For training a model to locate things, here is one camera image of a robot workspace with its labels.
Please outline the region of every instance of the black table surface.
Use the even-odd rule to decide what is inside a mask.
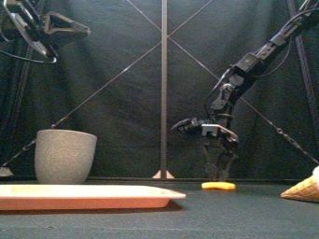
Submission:
[[[319,238],[319,203],[282,199],[290,185],[237,183],[228,191],[200,182],[87,184],[153,186],[188,197],[155,209],[3,211],[0,238]]]

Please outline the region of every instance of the ice cream cone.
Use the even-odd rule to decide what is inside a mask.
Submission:
[[[319,201],[319,167],[316,168],[313,176],[286,190],[281,196],[286,199]]]

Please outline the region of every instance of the ceramic cup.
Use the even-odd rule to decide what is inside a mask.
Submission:
[[[41,184],[83,184],[93,167],[98,137],[70,130],[38,132],[35,174]]]

